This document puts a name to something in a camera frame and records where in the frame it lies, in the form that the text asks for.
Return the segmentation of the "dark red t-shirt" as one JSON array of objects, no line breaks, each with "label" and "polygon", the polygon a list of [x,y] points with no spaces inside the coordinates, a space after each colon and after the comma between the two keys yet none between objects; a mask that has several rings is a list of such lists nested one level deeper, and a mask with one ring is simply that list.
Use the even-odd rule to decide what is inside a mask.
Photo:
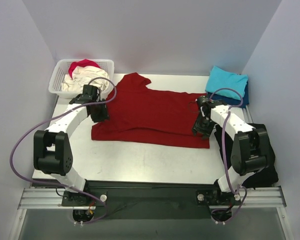
[{"label": "dark red t-shirt", "polygon": [[126,141],[208,149],[209,140],[194,135],[199,93],[148,88],[151,80],[126,74],[108,95],[109,119],[91,128],[93,141]]}]

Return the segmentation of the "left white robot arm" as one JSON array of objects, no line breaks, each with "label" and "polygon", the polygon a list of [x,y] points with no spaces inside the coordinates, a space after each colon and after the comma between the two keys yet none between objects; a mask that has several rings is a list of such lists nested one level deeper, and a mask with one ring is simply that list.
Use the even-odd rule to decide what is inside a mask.
[{"label": "left white robot arm", "polygon": [[101,103],[101,91],[93,85],[85,85],[81,94],[74,97],[64,115],[45,130],[37,130],[33,136],[34,168],[55,178],[67,190],[74,192],[73,200],[80,206],[91,201],[91,193],[85,189],[86,180],[73,167],[70,137],[87,118],[94,123],[108,120],[106,104]]}]

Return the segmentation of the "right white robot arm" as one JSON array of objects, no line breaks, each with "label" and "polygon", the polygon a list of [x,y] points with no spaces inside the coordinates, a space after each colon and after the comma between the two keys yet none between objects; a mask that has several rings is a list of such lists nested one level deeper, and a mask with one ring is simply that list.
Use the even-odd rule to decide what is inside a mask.
[{"label": "right white robot arm", "polygon": [[274,165],[270,138],[264,128],[246,123],[222,100],[211,100],[202,95],[195,102],[198,116],[192,127],[194,135],[201,134],[208,139],[215,126],[221,127],[225,174],[217,180],[218,188],[212,190],[211,197],[215,203],[223,204],[229,199],[229,192],[238,194],[248,177]]}]

